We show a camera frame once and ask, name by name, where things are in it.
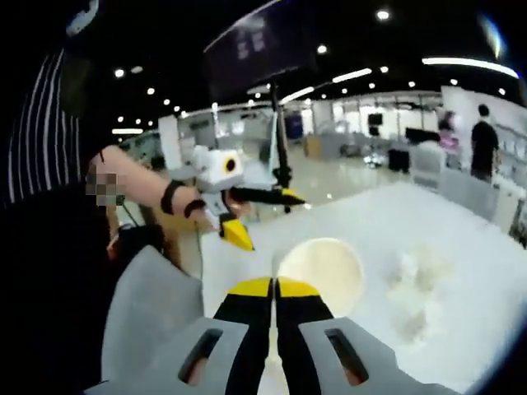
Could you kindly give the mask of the person's left hand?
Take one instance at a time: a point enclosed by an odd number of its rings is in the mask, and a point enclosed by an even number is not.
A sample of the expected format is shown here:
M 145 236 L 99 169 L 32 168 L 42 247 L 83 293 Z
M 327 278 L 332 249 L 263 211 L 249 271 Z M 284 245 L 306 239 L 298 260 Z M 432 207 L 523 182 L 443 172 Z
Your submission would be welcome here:
M 181 198 L 183 200 L 183 214 L 186 219 L 200 224 L 212 224 L 207 203 L 196 188 L 184 187 Z

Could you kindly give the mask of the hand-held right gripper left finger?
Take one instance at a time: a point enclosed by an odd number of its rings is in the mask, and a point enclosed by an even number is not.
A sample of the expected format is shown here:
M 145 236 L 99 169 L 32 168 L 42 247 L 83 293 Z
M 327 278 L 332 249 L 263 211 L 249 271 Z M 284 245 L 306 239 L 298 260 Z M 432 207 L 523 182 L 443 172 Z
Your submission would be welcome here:
M 201 317 L 157 348 L 131 378 L 89 394 L 256 394 L 268 356 L 273 280 L 242 281 L 212 318 Z

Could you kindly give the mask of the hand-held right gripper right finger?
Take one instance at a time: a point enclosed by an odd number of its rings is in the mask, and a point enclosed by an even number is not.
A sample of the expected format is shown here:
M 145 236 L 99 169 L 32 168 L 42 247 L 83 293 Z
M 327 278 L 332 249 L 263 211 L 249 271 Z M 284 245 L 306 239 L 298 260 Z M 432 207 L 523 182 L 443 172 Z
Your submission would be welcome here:
M 402 371 L 394 351 L 348 318 L 335 318 L 306 283 L 277 278 L 277 348 L 290 394 L 453 394 Z

